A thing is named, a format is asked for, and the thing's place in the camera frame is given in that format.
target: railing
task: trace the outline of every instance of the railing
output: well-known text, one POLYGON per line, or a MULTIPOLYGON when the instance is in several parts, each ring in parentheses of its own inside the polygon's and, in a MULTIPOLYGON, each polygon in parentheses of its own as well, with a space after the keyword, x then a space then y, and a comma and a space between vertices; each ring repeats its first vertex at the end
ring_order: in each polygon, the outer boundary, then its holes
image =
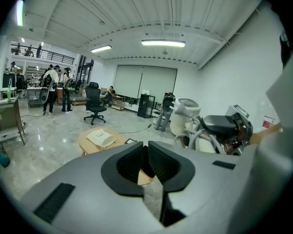
POLYGON ((73 64, 75 59, 72 57, 68 57, 68 56, 47 51, 44 49, 38 49, 38 48, 16 45, 16 44, 11 44, 11 54, 15 56, 36 57, 41 59, 54 60, 54 61, 59 61, 59 62, 67 63, 67 64, 73 64))

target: projector screen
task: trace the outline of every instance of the projector screen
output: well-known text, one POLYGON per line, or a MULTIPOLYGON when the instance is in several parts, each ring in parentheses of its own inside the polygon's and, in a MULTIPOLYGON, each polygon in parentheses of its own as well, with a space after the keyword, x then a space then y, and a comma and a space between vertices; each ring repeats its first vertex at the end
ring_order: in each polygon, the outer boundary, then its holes
POLYGON ((150 90, 150 95, 155 96, 155 101, 161 103, 165 93, 173 92, 176 75, 176 69, 144 66, 139 97, 143 90, 150 90))
POLYGON ((142 66, 118 65, 114 85, 116 94, 137 98, 142 69, 142 66))

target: ceiling beam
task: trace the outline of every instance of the ceiling beam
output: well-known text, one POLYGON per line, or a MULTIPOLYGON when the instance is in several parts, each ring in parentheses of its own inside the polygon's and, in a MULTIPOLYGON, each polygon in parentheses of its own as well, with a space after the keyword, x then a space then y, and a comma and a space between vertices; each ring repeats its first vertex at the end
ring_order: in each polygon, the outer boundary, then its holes
POLYGON ((43 25, 43 29, 44 29, 44 34, 43 34, 43 38, 45 36, 45 30, 47 29, 48 27, 48 24, 49 24, 49 21, 52 17, 52 14, 53 14, 53 11, 55 10, 56 6, 58 5, 60 0, 52 0, 52 3, 50 4, 50 7, 48 9, 48 12, 47 12, 47 16, 45 18, 45 21, 44 21, 44 25, 43 25))
POLYGON ((144 65, 144 66, 157 66, 166 68, 192 68, 197 69, 197 65, 184 61, 158 59, 158 58, 123 58, 105 60, 104 64, 117 64, 117 65, 144 65))
POLYGON ((92 41, 90 41, 87 45, 89 49, 92 49, 94 45, 106 45, 109 43, 110 39, 115 40, 116 38, 124 38, 124 37, 132 37, 133 35, 141 35, 144 37, 144 33, 161 33, 165 31, 169 34, 191 34, 199 36, 202 39, 205 39, 207 41, 212 41, 217 44, 222 44, 223 40, 220 39, 216 34, 213 34, 211 32, 202 30, 200 28, 196 28, 193 26, 177 26, 177 25, 166 25, 167 23, 164 22, 164 25, 162 23, 153 23, 148 25, 135 25, 135 26, 129 26, 124 27, 123 29, 119 29, 116 32, 112 32, 110 34, 104 35, 102 37, 96 38, 92 41))
POLYGON ((252 2, 249 4, 247 9, 243 10, 243 13, 241 13, 240 17, 237 17, 238 20, 234 24, 234 27, 230 30, 230 32, 226 35, 224 38, 225 41, 223 41, 210 55, 208 55, 201 63, 198 64, 198 69, 201 69, 207 62, 212 59, 219 50, 221 50, 222 47, 230 40, 231 37, 239 30, 239 28, 246 22, 246 20, 251 16, 251 14, 254 12, 254 10, 257 8, 257 6, 260 4, 262 0, 252 0, 252 2))

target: blue object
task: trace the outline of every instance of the blue object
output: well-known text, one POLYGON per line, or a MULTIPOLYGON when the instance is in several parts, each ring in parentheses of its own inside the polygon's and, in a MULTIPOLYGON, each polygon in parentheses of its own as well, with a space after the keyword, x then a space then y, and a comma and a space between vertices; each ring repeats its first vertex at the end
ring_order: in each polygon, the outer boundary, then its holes
POLYGON ((0 153, 0 164, 5 168, 10 164, 10 158, 7 154, 0 153))

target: person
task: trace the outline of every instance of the person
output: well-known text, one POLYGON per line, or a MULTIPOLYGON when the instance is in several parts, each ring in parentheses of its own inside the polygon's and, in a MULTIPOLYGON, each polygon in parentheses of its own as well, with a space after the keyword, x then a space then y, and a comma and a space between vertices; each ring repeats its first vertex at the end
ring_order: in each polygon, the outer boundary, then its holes
POLYGON ((41 43, 40 43, 40 44, 39 44, 39 47, 38 47, 38 49, 37 49, 37 52, 36 52, 36 57, 37 57, 37 58, 40 58, 41 48, 42 48, 42 46, 41 46, 41 43))
POLYGON ((112 100, 112 97, 115 96, 115 90, 113 88, 113 86, 110 86, 107 93, 103 96, 103 98, 106 99, 106 107, 109 106, 109 102, 112 100))
POLYGON ((11 68, 10 68, 10 71, 8 70, 8 68, 6 68, 6 73, 16 73, 16 65, 15 65, 15 62, 12 62, 11 63, 11 68))
POLYGON ((43 78, 46 78, 48 75, 50 75, 52 78, 52 81, 53 81, 53 86, 49 90, 48 100, 43 105, 43 115, 45 115, 45 113, 46 113, 48 103, 50 103, 50 106, 49 106, 50 115, 53 113, 54 95, 55 95, 55 88, 57 87, 57 84, 58 84, 58 78, 59 78, 58 71, 59 71, 59 69, 60 69, 59 66, 55 66, 51 70, 48 70, 43 76, 43 78))
POLYGON ((25 55, 26 57, 29 57, 30 56, 30 53, 31 53, 31 45, 30 47, 27 47, 27 50, 25 51, 25 55))
POLYGON ((67 98, 67 111, 72 111, 70 109, 70 92, 67 91, 65 88, 66 83, 68 80, 73 79, 73 75, 70 73, 70 68, 65 68, 65 74, 63 75, 62 83, 63 83, 63 106, 62 106, 62 112, 65 112, 65 103, 67 98))
POLYGON ((15 55, 18 56, 20 52, 21 52, 21 44, 18 43, 18 47, 16 49, 15 55))
POLYGON ((43 80, 43 77, 45 75, 45 73, 47 73, 49 70, 51 70, 53 68, 53 65, 50 64, 49 67, 44 71, 44 73, 41 75, 40 79, 39 79, 39 86, 42 87, 42 80, 43 80))

